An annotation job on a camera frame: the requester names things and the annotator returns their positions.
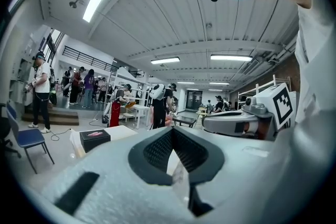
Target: white table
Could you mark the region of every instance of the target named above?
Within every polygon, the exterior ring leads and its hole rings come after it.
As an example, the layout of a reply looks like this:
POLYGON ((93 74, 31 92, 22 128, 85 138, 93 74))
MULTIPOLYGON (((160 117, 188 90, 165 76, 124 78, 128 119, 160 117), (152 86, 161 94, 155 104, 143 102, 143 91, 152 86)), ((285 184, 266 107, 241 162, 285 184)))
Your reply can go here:
MULTIPOLYGON (((119 139, 123 139, 125 137, 129 137, 131 135, 135 135, 137 134, 137 132, 127 128, 126 126, 120 125, 120 126, 116 126, 116 127, 110 127, 110 128, 105 128, 104 129, 105 132, 107 132, 110 136, 111 136, 111 141, 115 141, 115 140, 119 140, 119 139)), ((82 143, 80 142, 80 132, 77 132, 75 130, 71 130, 70 133, 70 141, 74 147, 76 156, 78 158, 82 158, 86 155, 85 150, 82 146, 82 143)))
POLYGON ((149 116, 150 116, 150 111, 151 109, 148 106, 144 106, 144 105, 139 105, 139 104, 135 104, 134 106, 130 107, 129 109, 136 109, 137 110, 137 117, 138 117, 138 123, 137 123, 137 129, 139 129, 140 126, 140 111, 143 111, 146 113, 146 126, 149 125, 149 116))

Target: white ceiling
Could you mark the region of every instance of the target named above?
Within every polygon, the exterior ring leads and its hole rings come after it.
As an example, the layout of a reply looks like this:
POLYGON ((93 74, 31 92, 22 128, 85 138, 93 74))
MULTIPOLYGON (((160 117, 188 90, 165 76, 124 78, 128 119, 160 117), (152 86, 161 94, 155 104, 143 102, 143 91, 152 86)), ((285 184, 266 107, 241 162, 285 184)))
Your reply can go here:
POLYGON ((47 24, 159 79, 193 87, 222 81, 236 88, 269 69, 263 62, 298 32, 290 0, 103 0, 90 23, 82 19, 86 7, 72 9, 70 1, 41 0, 47 24), (211 54, 253 56, 259 64, 243 74, 248 64, 213 61, 211 54), (150 63, 173 56, 181 61, 150 63))

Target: white t-shirt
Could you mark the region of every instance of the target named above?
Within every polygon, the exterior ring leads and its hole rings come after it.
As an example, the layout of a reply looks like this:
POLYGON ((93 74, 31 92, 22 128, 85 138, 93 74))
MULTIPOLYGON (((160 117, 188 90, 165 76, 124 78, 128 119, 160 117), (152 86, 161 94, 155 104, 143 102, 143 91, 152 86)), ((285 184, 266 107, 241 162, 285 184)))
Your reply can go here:
POLYGON ((41 66, 38 67, 36 71, 36 81, 39 81, 42 78, 42 74, 47 74, 47 80, 35 87, 35 92, 43 93, 50 92, 50 65, 47 62, 44 62, 41 66))
POLYGON ((336 108, 336 20, 329 0, 301 6, 295 55, 300 66, 300 100, 296 122, 319 110, 336 108))

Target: staircase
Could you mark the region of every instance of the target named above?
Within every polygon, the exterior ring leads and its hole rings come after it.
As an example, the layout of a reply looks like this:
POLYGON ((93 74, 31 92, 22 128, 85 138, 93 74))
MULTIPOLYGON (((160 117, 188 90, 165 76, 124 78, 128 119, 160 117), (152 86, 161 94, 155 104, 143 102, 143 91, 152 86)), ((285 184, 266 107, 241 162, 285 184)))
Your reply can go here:
MULTIPOLYGON (((48 107, 49 120, 52 125, 71 125, 78 126, 79 119, 77 112, 57 111, 48 107)), ((33 110, 27 108, 25 114, 22 116, 22 120, 26 122, 33 122, 33 110)), ((41 112, 39 112, 38 123, 44 123, 41 112)))

